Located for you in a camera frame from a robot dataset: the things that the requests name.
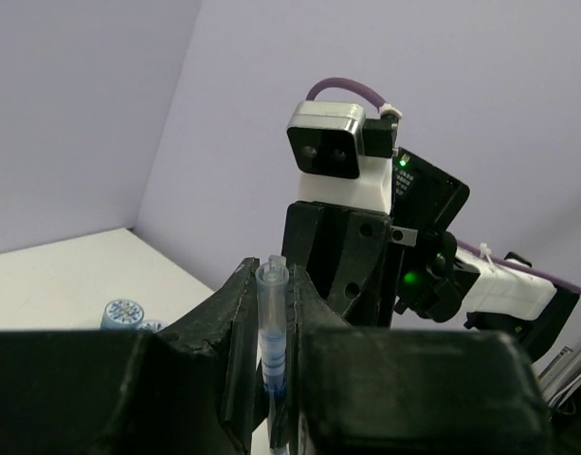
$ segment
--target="white cable tie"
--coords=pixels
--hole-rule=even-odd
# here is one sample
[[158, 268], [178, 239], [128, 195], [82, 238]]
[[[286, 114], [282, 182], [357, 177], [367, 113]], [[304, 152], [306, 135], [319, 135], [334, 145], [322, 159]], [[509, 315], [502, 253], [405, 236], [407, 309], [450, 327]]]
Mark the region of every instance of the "white cable tie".
[[379, 116], [384, 116], [385, 114], [393, 114], [398, 119], [402, 119], [404, 117], [404, 115], [400, 112], [399, 109], [396, 109], [395, 107], [391, 106], [388, 102], [386, 102], [385, 104], [378, 108]]
[[486, 258], [486, 260], [490, 264], [490, 268], [495, 270], [496, 269], [495, 263], [492, 262], [490, 256], [492, 256], [492, 249], [488, 247], [488, 244], [480, 244], [480, 258], [481, 259]]

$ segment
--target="white wall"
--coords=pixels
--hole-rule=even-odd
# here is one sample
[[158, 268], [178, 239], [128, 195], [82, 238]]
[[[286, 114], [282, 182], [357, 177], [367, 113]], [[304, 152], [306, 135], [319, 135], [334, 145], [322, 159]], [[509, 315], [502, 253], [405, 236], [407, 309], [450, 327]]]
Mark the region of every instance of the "white wall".
[[139, 234], [213, 287], [279, 251], [299, 176], [284, 128], [329, 76], [389, 97], [398, 143], [471, 187], [458, 236], [581, 283], [581, 1], [206, 0]]
[[0, 0], [0, 251], [136, 222], [199, 0]]

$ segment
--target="syringe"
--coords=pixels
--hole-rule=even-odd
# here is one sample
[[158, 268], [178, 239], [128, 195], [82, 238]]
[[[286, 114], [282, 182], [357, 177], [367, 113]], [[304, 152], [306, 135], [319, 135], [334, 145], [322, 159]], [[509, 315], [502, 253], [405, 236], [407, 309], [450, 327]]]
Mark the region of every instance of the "syringe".
[[[269, 394], [267, 427], [269, 441], [276, 414], [276, 401], [285, 395], [286, 382], [286, 287], [289, 272], [283, 256], [270, 256], [256, 270], [259, 303], [259, 345], [263, 364], [263, 383]], [[286, 454], [286, 447], [272, 447], [271, 454]]]

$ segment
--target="green light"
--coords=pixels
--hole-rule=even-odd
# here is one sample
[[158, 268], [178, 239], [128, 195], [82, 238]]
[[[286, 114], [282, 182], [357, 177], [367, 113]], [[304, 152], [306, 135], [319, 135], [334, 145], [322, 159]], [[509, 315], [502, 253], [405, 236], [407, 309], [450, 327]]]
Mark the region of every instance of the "green light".
[[408, 272], [404, 275], [404, 284], [416, 284], [419, 281], [419, 277], [416, 272]]

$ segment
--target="white table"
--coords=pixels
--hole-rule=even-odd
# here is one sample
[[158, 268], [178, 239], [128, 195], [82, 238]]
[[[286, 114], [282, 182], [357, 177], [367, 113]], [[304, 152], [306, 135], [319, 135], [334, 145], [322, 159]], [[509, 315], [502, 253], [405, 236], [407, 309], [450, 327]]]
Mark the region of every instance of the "white table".
[[[97, 329], [120, 298], [172, 323], [211, 294], [126, 229], [0, 254], [0, 330]], [[264, 425], [252, 444], [254, 455], [268, 454]]]

